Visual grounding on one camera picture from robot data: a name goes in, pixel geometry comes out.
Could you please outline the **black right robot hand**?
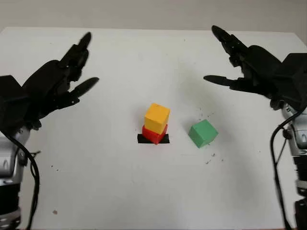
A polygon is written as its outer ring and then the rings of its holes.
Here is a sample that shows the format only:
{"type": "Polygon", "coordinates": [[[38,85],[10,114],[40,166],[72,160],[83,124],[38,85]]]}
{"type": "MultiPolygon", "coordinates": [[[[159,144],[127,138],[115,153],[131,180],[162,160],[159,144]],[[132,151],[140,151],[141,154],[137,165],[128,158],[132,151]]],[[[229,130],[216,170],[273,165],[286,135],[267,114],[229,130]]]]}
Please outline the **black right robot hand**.
{"type": "Polygon", "coordinates": [[[233,67],[241,67],[243,77],[236,80],[224,76],[207,75],[203,79],[214,84],[228,86],[234,91],[255,93],[272,99],[278,90],[272,82],[273,73],[281,66],[281,61],[266,49],[246,46],[233,34],[213,25],[212,32],[229,55],[233,67]]]}

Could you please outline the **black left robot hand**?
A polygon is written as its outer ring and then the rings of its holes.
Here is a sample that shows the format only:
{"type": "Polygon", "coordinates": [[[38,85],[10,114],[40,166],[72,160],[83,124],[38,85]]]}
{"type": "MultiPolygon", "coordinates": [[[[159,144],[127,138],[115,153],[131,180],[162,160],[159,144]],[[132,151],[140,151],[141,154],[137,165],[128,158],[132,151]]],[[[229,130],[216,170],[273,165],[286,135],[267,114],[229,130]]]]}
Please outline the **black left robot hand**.
{"type": "Polygon", "coordinates": [[[91,38],[92,34],[87,32],[61,60],[47,62],[27,79],[23,89],[30,98],[30,105],[25,120],[37,121],[55,110],[77,104],[79,98],[99,81],[98,77],[92,77],[69,91],[71,82],[81,77],[89,57],[91,38]]]}

